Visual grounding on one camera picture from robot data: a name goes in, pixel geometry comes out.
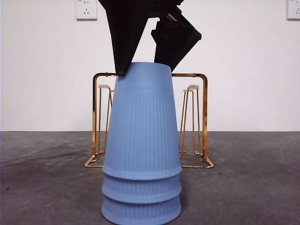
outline gray concrete floor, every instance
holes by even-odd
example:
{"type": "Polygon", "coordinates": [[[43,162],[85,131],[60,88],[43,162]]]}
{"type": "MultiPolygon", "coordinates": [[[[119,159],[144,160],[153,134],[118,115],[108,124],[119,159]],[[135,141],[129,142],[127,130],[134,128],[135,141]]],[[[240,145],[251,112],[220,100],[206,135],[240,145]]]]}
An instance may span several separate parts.
{"type": "MultiPolygon", "coordinates": [[[[300,132],[210,132],[209,154],[214,168],[183,169],[171,225],[300,224],[300,132]]],[[[89,155],[90,132],[2,132],[1,225],[111,224],[89,155]]]]}

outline gold metal rack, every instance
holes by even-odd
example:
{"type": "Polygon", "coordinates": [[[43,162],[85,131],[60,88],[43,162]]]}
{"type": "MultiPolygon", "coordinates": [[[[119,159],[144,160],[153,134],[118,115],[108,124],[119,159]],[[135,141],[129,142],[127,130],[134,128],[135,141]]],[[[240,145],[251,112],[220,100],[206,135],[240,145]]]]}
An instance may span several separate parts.
{"type": "MultiPolygon", "coordinates": [[[[98,73],[94,75],[93,77],[93,114],[92,114],[92,146],[91,146],[91,157],[88,159],[88,161],[84,164],[85,167],[93,167],[93,168],[100,168],[103,167],[103,165],[90,165],[91,162],[96,162],[99,160],[101,154],[105,154],[105,148],[106,148],[106,138],[107,138],[107,131],[108,131],[108,115],[109,115],[109,107],[112,105],[112,90],[109,88],[109,100],[108,100],[108,107],[107,107],[107,117],[106,117],[106,130],[105,130],[105,147],[104,150],[100,150],[100,122],[101,122],[101,95],[100,95],[100,109],[99,109],[99,134],[98,134],[98,149],[96,148],[97,145],[97,79],[100,76],[116,76],[115,73],[98,73]]],[[[203,105],[202,105],[202,145],[200,145],[200,139],[199,139],[199,150],[195,151],[195,146],[193,144],[193,150],[184,150],[184,141],[185,141],[185,125],[186,125],[186,112],[187,112],[187,106],[188,106],[188,93],[194,92],[190,88],[185,91],[184,96],[184,104],[182,109],[182,118],[181,118],[181,128],[180,128],[180,142],[179,147],[182,143],[182,148],[180,148],[180,158],[183,157],[184,152],[193,152],[194,154],[199,155],[199,160],[208,163],[209,165],[203,166],[203,165],[183,165],[183,168],[212,168],[214,164],[211,162],[211,160],[208,157],[208,149],[207,149],[207,77],[204,74],[172,74],[172,77],[199,77],[203,80],[203,105]],[[184,129],[182,131],[182,119],[183,119],[183,111],[185,111],[184,116],[184,129]]],[[[199,90],[197,90],[197,109],[198,109],[198,138],[200,137],[200,122],[199,122],[199,90]]]]}

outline ribbed cup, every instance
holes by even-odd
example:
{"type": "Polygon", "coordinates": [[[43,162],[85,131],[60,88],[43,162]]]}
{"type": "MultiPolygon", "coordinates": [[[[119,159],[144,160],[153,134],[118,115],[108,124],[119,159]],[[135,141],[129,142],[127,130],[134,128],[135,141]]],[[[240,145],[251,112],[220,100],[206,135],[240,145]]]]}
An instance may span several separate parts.
{"type": "Polygon", "coordinates": [[[117,77],[104,173],[133,180],[180,173],[171,70],[158,63],[132,63],[117,77]]]}
{"type": "Polygon", "coordinates": [[[120,225],[162,225],[174,220],[181,212],[179,196],[152,204],[129,204],[104,197],[103,216],[120,225]]]}
{"type": "Polygon", "coordinates": [[[127,180],[105,175],[102,192],[125,203],[157,203],[181,192],[179,175],[159,180],[127,180]]]}

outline blue plastic cup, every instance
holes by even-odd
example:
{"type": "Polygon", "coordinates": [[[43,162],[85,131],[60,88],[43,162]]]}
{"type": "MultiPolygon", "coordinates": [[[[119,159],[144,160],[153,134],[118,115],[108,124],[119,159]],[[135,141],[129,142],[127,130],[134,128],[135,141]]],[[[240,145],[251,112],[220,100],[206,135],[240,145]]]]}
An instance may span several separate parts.
{"type": "Polygon", "coordinates": [[[174,220],[181,212],[179,196],[164,202],[129,204],[104,197],[103,216],[119,225],[162,225],[174,220]]]}
{"type": "Polygon", "coordinates": [[[169,66],[134,62],[117,77],[103,171],[132,180],[181,172],[169,66]]]}
{"type": "Polygon", "coordinates": [[[124,203],[157,203],[181,192],[179,175],[159,180],[127,180],[105,175],[102,193],[124,203]]]}

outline blue cup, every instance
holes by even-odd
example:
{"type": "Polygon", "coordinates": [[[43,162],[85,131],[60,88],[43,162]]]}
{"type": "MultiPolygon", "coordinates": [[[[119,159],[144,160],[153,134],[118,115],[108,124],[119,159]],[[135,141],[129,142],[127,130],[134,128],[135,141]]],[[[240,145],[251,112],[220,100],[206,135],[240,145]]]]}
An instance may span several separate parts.
{"type": "Polygon", "coordinates": [[[179,175],[159,180],[127,180],[105,174],[102,193],[125,203],[157,203],[181,192],[179,175]]]}
{"type": "Polygon", "coordinates": [[[104,197],[103,216],[120,225],[162,225],[174,220],[181,212],[179,196],[164,202],[129,204],[104,197]]]}
{"type": "Polygon", "coordinates": [[[170,67],[134,62],[117,77],[103,172],[153,180],[181,172],[170,67]]]}

